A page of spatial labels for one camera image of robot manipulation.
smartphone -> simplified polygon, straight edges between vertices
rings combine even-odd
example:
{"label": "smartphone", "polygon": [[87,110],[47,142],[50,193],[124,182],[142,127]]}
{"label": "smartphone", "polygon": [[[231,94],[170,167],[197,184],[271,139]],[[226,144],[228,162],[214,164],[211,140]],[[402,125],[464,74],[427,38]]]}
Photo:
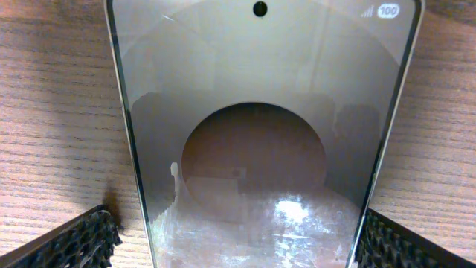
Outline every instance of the smartphone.
{"label": "smartphone", "polygon": [[108,0],[156,267],[348,267],[421,0]]}

